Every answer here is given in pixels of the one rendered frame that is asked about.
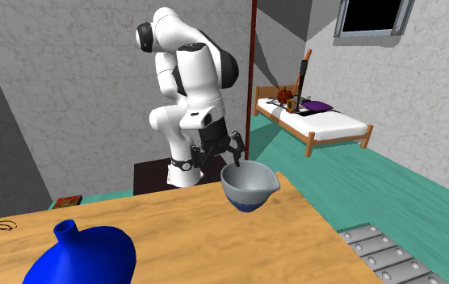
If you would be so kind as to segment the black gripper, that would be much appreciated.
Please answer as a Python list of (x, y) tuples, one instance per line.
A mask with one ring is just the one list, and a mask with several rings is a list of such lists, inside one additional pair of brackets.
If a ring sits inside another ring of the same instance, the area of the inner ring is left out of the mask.
[[(204, 168), (211, 155), (219, 155), (226, 151), (233, 154), (233, 162), (236, 167), (240, 166), (240, 158), (245, 151), (245, 144), (241, 134), (237, 131), (229, 136), (224, 118), (218, 119), (199, 129), (201, 146), (191, 146), (191, 159), (195, 168)], [(236, 142), (236, 147), (232, 147), (230, 140)]]

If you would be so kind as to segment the grey bowl with blue base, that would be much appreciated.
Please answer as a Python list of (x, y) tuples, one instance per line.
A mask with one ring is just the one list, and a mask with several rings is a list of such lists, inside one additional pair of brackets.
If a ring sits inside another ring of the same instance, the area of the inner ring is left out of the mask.
[(275, 172), (257, 161), (226, 165), (220, 172), (221, 185), (228, 201), (241, 212), (252, 212), (280, 189)]

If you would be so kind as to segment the dark robot stand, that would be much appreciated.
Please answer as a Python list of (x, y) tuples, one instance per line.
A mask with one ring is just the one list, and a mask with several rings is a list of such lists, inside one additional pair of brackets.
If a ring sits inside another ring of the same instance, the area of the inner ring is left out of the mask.
[[(150, 194), (176, 189), (176, 186), (166, 183), (170, 158), (146, 161), (134, 165), (133, 194)], [(221, 156), (211, 157), (202, 169), (204, 176), (198, 182), (203, 185), (220, 181), (220, 171), (226, 166)]]

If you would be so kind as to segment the wooden bed with white mattress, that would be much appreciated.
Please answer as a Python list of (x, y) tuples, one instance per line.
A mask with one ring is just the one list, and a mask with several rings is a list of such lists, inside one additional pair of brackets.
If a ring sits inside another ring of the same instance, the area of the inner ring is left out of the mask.
[(254, 89), (253, 115), (265, 115), (287, 132), (305, 143), (306, 157), (315, 146), (350, 140), (360, 140), (366, 148), (373, 126), (348, 117), (322, 102), (302, 98), (303, 80), (306, 75), (309, 49), (300, 64), (300, 74), (293, 86), (256, 86)]

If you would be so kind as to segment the red book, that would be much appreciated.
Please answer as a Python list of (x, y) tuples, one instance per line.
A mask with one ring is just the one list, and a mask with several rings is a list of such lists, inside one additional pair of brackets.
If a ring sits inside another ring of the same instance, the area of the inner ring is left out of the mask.
[(82, 202), (82, 196), (81, 195), (74, 195), (64, 198), (59, 198), (55, 204), (52, 206), (52, 210), (59, 209), (63, 207), (73, 207), (80, 205)]

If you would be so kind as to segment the blue vase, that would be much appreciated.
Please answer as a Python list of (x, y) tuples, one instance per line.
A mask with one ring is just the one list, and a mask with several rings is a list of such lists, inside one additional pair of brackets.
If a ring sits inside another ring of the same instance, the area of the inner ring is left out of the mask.
[(79, 230), (72, 219), (57, 224), (57, 243), (29, 269), (22, 284), (131, 284), (136, 249), (122, 230)]

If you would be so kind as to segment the grey studded metal panel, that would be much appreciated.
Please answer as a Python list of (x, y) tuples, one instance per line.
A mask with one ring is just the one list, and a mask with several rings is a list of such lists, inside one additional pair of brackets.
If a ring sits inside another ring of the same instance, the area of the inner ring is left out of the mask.
[(448, 284), (373, 224), (338, 234), (384, 284)]

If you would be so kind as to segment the grey framed window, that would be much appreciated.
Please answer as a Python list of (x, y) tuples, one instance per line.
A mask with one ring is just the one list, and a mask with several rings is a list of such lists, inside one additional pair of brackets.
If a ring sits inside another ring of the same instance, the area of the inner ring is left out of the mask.
[(401, 36), (414, 0), (341, 0), (335, 37)]

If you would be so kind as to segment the dark red door post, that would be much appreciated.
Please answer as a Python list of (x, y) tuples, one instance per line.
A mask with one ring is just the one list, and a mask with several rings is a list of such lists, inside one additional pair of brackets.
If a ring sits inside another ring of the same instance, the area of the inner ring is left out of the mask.
[(253, 111), (252, 107), (252, 89), (254, 79), (254, 50), (255, 50), (255, 35), (256, 35), (256, 21), (257, 21), (257, 2), (258, 0), (251, 0), (251, 17), (250, 17), (250, 54), (249, 54), (249, 68), (248, 68), (248, 101), (247, 101), (247, 116), (246, 116), (246, 130), (245, 130), (245, 159), (249, 160), (249, 146), (250, 146), (250, 116)]

